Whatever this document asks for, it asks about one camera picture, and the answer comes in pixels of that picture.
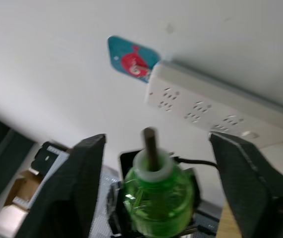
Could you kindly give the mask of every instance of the black power cord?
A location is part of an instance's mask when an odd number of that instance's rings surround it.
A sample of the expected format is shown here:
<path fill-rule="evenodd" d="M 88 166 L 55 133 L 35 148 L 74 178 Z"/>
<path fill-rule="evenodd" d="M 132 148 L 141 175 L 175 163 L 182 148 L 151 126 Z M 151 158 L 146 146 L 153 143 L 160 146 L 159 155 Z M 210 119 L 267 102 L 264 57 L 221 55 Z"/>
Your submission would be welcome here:
<path fill-rule="evenodd" d="M 179 156 L 173 157 L 174 161 L 177 163 L 186 163 L 186 164 L 195 164 L 195 165 L 209 165 L 215 167 L 217 170 L 219 169 L 217 164 L 210 162 L 210 161 L 205 161 L 205 160 L 188 160 L 188 159 L 183 159 L 180 158 Z"/>

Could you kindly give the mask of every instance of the electrical outlet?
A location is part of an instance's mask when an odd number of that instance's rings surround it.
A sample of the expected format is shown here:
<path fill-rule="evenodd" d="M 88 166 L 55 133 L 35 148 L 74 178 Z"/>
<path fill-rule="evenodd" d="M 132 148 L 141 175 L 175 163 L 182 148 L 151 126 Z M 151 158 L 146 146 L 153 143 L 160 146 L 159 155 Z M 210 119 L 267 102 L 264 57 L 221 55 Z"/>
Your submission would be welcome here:
<path fill-rule="evenodd" d="M 160 62 L 153 68 L 146 103 L 259 148 L 283 142 L 283 108 L 171 63 Z"/>

